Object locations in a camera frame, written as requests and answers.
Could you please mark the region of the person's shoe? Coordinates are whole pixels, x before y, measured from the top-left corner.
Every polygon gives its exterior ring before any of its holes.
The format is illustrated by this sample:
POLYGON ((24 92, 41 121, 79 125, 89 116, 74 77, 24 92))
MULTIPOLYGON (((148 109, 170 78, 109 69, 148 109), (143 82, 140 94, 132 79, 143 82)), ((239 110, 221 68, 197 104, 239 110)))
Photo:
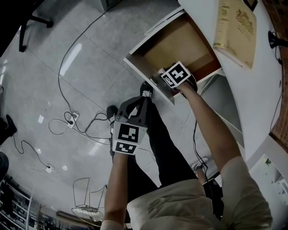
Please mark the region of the person's shoe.
POLYGON ((152 98, 153 87, 148 82, 143 82, 140 87, 140 96, 152 98))
POLYGON ((115 115, 117 115, 117 113, 118 108, 115 105, 111 105, 106 109, 107 119, 113 118, 115 115))
POLYGON ((6 115, 7 121, 5 122, 0 118, 0 145, 2 145, 9 137, 12 137, 17 128, 9 115, 6 115))

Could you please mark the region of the cream hardcover book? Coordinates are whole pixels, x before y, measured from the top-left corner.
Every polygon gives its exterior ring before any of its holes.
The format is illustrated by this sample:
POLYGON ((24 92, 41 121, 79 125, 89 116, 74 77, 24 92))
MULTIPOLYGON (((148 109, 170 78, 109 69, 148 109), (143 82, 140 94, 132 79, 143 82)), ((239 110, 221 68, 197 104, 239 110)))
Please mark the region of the cream hardcover book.
POLYGON ((242 0, 219 0, 213 48, 241 67, 252 69, 257 20, 242 0))

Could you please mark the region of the black mesh office chair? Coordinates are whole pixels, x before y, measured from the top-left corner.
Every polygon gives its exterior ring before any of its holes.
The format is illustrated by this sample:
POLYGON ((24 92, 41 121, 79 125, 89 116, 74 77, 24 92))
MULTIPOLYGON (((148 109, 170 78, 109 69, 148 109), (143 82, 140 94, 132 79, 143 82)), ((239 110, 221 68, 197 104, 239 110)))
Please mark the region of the black mesh office chair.
POLYGON ((25 31, 27 27, 27 23, 29 20, 33 20, 35 22, 39 22, 45 24, 47 28, 52 28, 54 25, 53 21, 47 21, 45 19, 33 16, 33 12, 44 2, 45 0, 25 0, 24 6, 25 9, 23 12, 23 19, 20 24, 20 35, 19 35, 19 52, 25 52, 26 46, 23 45, 23 40, 25 36, 25 31))

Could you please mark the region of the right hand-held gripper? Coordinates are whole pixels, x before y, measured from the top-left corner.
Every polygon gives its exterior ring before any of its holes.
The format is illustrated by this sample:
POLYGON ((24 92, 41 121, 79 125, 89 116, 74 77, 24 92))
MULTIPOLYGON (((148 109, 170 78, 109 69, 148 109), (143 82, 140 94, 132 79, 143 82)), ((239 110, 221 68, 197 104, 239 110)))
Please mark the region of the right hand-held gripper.
POLYGON ((195 91, 198 90, 195 77, 181 62, 176 62, 169 68, 165 68, 165 70, 166 72, 160 77, 171 90, 176 90, 184 82, 189 83, 195 91))

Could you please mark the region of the white storage shelf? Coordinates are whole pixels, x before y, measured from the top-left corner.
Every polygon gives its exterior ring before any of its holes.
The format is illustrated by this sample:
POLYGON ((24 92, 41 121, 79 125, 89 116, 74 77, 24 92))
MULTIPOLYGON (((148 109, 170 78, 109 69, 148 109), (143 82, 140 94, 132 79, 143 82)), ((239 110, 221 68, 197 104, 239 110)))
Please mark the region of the white storage shelf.
POLYGON ((9 175, 0 182, 0 230, 28 230, 32 195, 9 175))

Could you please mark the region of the white desk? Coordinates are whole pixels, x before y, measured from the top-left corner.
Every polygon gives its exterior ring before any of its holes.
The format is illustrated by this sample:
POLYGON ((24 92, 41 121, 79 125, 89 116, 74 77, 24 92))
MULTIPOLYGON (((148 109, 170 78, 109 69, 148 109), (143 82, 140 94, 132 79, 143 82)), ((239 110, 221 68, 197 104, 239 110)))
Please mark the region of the white desk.
POLYGON ((254 14, 257 34, 252 69, 240 67, 215 51, 236 102, 246 159, 256 152, 279 117, 283 83, 282 67, 268 41, 268 32, 273 31, 274 27, 262 0, 258 0, 254 14))

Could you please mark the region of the person's right shoe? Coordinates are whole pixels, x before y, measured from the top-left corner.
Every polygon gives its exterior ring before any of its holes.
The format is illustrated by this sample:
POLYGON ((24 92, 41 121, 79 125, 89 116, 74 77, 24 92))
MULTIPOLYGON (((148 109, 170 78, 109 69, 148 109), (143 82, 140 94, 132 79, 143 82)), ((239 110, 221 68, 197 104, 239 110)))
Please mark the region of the person's right shoe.
POLYGON ((148 82, 143 82, 140 87, 140 96, 152 98, 153 87, 148 82))

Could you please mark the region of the person's left shoe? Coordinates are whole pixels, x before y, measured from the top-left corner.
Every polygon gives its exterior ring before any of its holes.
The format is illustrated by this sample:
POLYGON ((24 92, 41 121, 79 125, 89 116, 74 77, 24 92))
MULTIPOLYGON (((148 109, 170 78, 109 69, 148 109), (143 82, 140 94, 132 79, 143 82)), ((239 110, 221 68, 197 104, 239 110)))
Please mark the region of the person's left shoe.
POLYGON ((107 119, 113 118, 115 115, 117 115, 117 113, 118 108, 115 105, 111 105, 106 109, 107 119))

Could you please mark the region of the person's right forearm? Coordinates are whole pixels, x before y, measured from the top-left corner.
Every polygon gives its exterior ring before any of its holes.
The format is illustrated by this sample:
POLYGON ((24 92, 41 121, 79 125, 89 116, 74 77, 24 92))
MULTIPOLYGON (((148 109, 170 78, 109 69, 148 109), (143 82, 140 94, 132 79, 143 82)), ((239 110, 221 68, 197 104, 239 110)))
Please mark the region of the person's right forearm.
POLYGON ((181 84, 178 89, 186 96, 192 108, 218 170, 222 171, 233 159, 242 159, 232 133, 202 97, 188 83, 181 84))

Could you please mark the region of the person's dark trousers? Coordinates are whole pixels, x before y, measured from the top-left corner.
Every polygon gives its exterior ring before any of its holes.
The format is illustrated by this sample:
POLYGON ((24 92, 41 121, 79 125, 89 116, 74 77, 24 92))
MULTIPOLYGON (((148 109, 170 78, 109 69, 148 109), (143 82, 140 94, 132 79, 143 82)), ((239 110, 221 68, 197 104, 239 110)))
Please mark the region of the person's dark trousers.
MULTIPOLYGON (((148 117, 146 120, 147 134, 150 146, 156 158, 159 170, 161 187, 157 187, 154 182, 138 166, 135 156, 128 155, 127 162, 127 202, 145 195, 157 189, 172 185, 174 183, 197 179, 188 162, 174 145, 169 132, 163 123, 156 106, 149 99, 148 117)), ((105 220, 101 225, 101 230, 124 230, 115 221, 105 220)))

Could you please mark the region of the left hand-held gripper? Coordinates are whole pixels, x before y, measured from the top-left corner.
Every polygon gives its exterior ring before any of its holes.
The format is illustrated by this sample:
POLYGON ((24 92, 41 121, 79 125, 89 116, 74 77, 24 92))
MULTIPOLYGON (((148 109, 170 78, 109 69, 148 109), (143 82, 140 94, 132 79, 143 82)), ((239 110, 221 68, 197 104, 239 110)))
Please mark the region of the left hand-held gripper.
POLYGON ((147 131, 149 99, 137 96, 128 99, 120 105, 114 120, 112 134, 112 150, 114 152, 134 155, 147 131), (130 114, 134 109, 137 114, 130 114))

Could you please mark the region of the white bookshelf cabinet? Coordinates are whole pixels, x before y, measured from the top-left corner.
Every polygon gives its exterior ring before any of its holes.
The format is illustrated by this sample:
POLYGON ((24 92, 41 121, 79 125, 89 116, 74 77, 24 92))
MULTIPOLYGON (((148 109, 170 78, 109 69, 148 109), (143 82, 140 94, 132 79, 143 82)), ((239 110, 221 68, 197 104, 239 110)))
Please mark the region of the white bookshelf cabinet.
POLYGON ((288 206, 288 153, 271 136, 267 136, 247 161, 249 171, 257 176, 258 184, 265 184, 273 196, 288 206), (272 164, 265 164, 267 158, 272 164))

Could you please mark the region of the person's left forearm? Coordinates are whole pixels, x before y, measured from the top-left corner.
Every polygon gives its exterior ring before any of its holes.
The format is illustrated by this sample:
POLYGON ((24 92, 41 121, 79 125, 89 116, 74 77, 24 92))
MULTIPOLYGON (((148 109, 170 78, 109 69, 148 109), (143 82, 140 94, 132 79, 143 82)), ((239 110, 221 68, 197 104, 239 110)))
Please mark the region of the person's left forearm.
POLYGON ((128 198, 128 155, 116 152, 104 200, 104 219, 124 225, 128 198))

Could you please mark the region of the white wooden drawer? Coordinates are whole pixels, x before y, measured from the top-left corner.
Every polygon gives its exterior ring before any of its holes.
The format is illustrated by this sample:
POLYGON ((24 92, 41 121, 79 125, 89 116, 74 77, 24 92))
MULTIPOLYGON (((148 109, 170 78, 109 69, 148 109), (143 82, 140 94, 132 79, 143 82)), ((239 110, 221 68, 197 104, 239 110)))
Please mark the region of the white wooden drawer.
POLYGON ((183 7, 155 24, 124 61, 171 105, 177 93, 160 77, 160 69, 181 62, 198 83, 222 71, 207 39, 183 7))

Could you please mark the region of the small black frame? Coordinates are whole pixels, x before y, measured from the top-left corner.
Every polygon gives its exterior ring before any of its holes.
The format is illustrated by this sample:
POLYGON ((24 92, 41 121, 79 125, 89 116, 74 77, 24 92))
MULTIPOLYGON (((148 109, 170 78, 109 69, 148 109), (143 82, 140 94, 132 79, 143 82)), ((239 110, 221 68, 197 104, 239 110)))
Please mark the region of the small black frame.
POLYGON ((258 0, 243 0, 243 2, 251 11, 254 11, 258 4, 258 0))

